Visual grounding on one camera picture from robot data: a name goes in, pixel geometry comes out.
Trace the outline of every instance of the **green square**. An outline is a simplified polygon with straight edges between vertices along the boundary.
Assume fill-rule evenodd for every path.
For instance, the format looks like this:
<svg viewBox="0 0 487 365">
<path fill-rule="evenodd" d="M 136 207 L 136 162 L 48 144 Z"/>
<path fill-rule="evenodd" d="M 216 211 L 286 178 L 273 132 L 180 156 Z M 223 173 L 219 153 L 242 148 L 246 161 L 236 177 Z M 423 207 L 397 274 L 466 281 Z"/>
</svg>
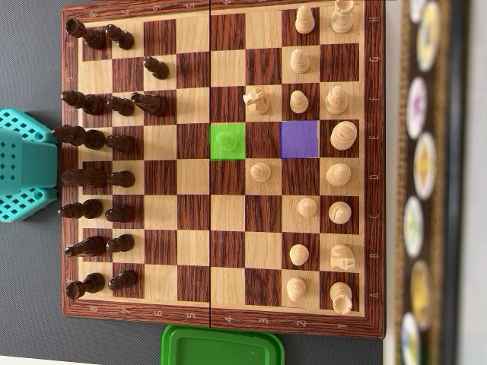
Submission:
<svg viewBox="0 0 487 365">
<path fill-rule="evenodd" d="M 245 123 L 210 125 L 210 160 L 245 160 Z"/>
</svg>

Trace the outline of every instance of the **dark chess piece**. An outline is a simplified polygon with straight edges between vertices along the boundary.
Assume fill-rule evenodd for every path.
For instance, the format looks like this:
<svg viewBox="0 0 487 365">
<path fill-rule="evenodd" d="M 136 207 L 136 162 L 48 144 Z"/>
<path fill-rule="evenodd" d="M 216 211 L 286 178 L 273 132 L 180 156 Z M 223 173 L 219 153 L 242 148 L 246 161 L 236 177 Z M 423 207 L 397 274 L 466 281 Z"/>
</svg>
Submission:
<svg viewBox="0 0 487 365">
<path fill-rule="evenodd" d="M 159 95 L 143 95 L 139 93 L 133 93 L 132 101 L 140 109 L 149 114 L 152 114 L 153 116 L 162 116 L 166 112 L 166 99 Z"/>
<path fill-rule="evenodd" d="M 69 143 L 73 146 L 84 144 L 86 148 L 91 150 L 98 150 L 105 145 L 105 136 L 102 132 L 94 129 L 86 131 L 79 126 L 58 125 L 53 130 L 53 136 L 61 142 Z"/>
<path fill-rule="evenodd" d="M 132 209 L 126 205 L 119 208 L 111 208 L 105 213 L 105 218 L 109 222 L 125 223 L 132 218 Z"/>
<path fill-rule="evenodd" d="M 107 106 L 111 110 L 119 112 L 122 116 L 131 116 L 135 111 L 134 103 L 125 98 L 121 97 L 109 97 L 107 100 Z"/>
<path fill-rule="evenodd" d="M 99 256 L 105 252 L 105 240 L 98 236 L 88 237 L 65 250 L 66 256 L 91 257 Z"/>
<path fill-rule="evenodd" d="M 105 278 L 102 274 L 95 272 L 89 274 L 82 282 L 73 281 L 66 285 L 66 295 L 69 299 L 78 299 L 88 293 L 98 293 L 105 286 Z"/>
<path fill-rule="evenodd" d="M 68 90 L 63 91 L 61 99 L 68 105 L 76 109 L 83 109 L 87 114 L 96 116 L 103 110 L 103 99 L 99 95 L 83 95 L 79 91 Z"/>
<path fill-rule="evenodd" d="M 131 49 L 134 46 L 133 35 L 126 30 L 121 30 L 116 25 L 108 24 L 105 32 L 121 49 Z"/>
<path fill-rule="evenodd" d="M 71 169 L 61 174 L 61 181 L 68 186 L 91 185 L 95 188 L 100 188 L 107 184 L 107 172 L 103 170 Z"/>
<path fill-rule="evenodd" d="M 85 217 L 86 219 L 95 219 L 103 213 L 103 205 L 99 200 L 89 199 L 82 203 L 73 203 L 65 205 L 58 210 L 58 214 L 63 218 Z"/>
<path fill-rule="evenodd" d="M 124 287 L 131 287 L 135 283 L 137 283 L 137 273 L 133 270 L 125 270 L 108 282 L 108 288 L 116 291 Z"/>
<path fill-rule="evenodd" d="M 135 139 L 129 135 L 109 135 L 107 137 L 107 146 L 128 154 L 135 147 Z"/>
<path fill-rule="evenodd" d="M 109 173 L 107 182 L 110 185 L 122 186 L 123 188 L 129 188 L 135 184 L 135 176 L 130 171 L 121 171 L 119 173 Z"/>
<path fill-rule="evenodd" d="M 164 62 L 158 61 L 154 57 L 144 57 L 144 67 L 152 72 L 155 78 L 160 80 L 164 80 L 169 76 L 169 67 L 167 67 Z"/>
<path fill-rule="evenodd" d="M 134 245 L 134 237 L 132 237 L 130 234 L 123 234 L 118 238 L 108 241 L 107 251 L 111 253 L 127 252 L 133 249 Z"/>
<path fill-rule="evenodd" d="M 76 38 L 83 37 L 84 43 L 93 49 L 102 49 L 105 46 L 105 36 L 103 32 L 94 28 L 86 28 L 78 19 L 68 19 L 66 21 L 66 33 Z"/>
</svg>

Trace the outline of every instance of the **purple square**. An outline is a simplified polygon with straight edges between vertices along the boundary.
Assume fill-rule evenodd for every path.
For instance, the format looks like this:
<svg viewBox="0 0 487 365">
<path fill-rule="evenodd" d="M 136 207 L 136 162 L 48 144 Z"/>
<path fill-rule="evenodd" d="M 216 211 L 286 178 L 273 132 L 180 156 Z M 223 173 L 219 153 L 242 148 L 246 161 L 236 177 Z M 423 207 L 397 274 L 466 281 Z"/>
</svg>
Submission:
<svg viewBox="0 0 487 365">
<path fill-rule="evenodd" d="M 317 126 L 316 120 L 281 122 L 281 158 L 319 157 Z"/>
</svg>

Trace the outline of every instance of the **game board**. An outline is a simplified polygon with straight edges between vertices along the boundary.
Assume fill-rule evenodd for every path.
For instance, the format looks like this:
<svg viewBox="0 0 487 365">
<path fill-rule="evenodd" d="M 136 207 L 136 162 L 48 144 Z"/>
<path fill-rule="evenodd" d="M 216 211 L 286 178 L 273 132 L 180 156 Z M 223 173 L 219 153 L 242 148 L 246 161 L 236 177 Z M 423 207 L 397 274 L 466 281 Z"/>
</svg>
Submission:
<svg viewBox="0 0 487 365">
<path fill-rule="evenodd" d="M 294 20 L 304 3 L 312 7 L 316 27 L 300 35 Z M 64 314 L 267 332 L 384 335 L 384 2 L 355 3 L 354 26 L 346 34 L 334 33 L 329 25 L 331 1 L 121 1 L 64 9 L 63 23 L 76 17 L 87 27 L 115 24 L 132 33 L 135 47 L 124 51 L 107 42 L 106 49 L 94 51 L 63 33 L 63 90 L 120 97 L 151 92 L 169 101 L 169 112 L 160 118 L 140 109 L 130 117 L 109 110 L 90 116 L 63 105 L 63 124 L 136 140 L 128 155 L 62 146 L 63 170 L 130 170 L 136 178 L 128 189 L 62 187 L 63 204 L 96 198 L 105 210 L 124 204 L 136 212 L 127 224 L 111 224 L 104 217 L 63 220 L 63 249 L 95 234 L 135 237 L 129 252 L 63 258 Z M 307 74 L 289 68 L 296 48 L 310 57 Z M 143 56 L 164 60 L 169 78 L 153 78 L 142 66 Z M 263 116 L 252 114 L 242 99 L 257 85 L 270 99 Z M 349 92 L 349 107 L 340 116 L 324 108 L 325 96 L 336 85 Z M 305 114 L 294 114 L 288 105 L 294 90 L 309 95 Z M 329 143 L 342 120 L 358 127 L 347 151 Z M 210 140 L 212 130 L 222 125 L 245 134 L 245 150 L 218 160 Z M 312 137 L 303 144 L 296 135 Z M 266 184 L 250 178 L 257 162 L 272 168 Z M 341 162 L 351 167 L 352 178 L 336 188 L 324 176 Z M 303 197 L 320 207 L 308 219 L 296 212 Z M 327 214 L 337 201 L 352 207 L 352 219 L 342 226 Z M 310 251 L 301 267 L 288 256 L 295 243 Z M 353 271 L 331 269 L 329 251 L 337 243 L 355 254 Z M 115 294 L 104 289 L 75 301 L 64 295 L 68 282 L 91 272 L 110 279 L 128 268 L 141 278 L 134 287 Z M 292 277 L 307 283 L 296 303 L 285 289 Z M 337 316 L 331 305 L 329 287 L 337 281 L 352 289 L 347 316 Z"/>
</svg>

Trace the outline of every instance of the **gray table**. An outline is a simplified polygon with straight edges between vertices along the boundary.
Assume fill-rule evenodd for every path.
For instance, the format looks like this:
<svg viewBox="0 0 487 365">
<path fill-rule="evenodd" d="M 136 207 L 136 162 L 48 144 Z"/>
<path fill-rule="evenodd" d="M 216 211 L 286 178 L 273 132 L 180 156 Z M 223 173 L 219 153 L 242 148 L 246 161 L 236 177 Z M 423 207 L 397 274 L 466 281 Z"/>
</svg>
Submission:
<svg viewBox="0 0 487 365">
<path fill-rule="evenodd" d="M 63 0 L 2 0 L 0 107 L 61 123 Z M 157 364 L 162 325 L 64 317 L 60 201 L 24 222 L 0 225 L 0 355 L 109 364 Z M 279 335 L 287 364 L 382 362 L 382 344 Z"/>
</svg>

